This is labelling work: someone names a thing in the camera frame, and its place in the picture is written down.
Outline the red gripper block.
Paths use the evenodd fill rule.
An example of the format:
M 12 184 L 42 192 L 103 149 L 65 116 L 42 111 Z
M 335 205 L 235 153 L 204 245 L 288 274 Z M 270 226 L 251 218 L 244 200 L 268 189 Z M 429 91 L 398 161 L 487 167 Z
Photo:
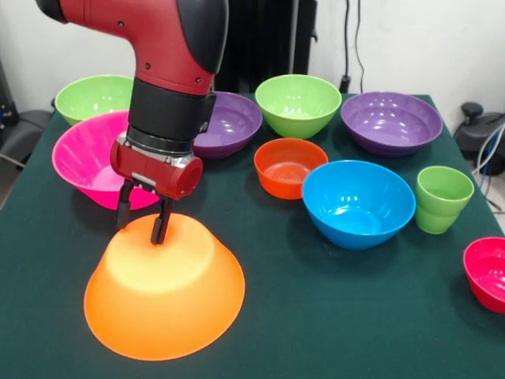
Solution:
M 129 197 L 135 183 L 162 196 L 159 201 L 160 212 L 153 224 L 151 244 L 163 244 L 170 219 L 171 199 L 179 200 L 195 190 L 204 169 L 202 160 L 192 153 L 171 156 L 148 152 L 130 144 L 126 135 L 121 133 L 112 144 L 110 163 L 116 174 L 125 178 L 119 192 L 116 229 L 125 228 L 129 222 Z

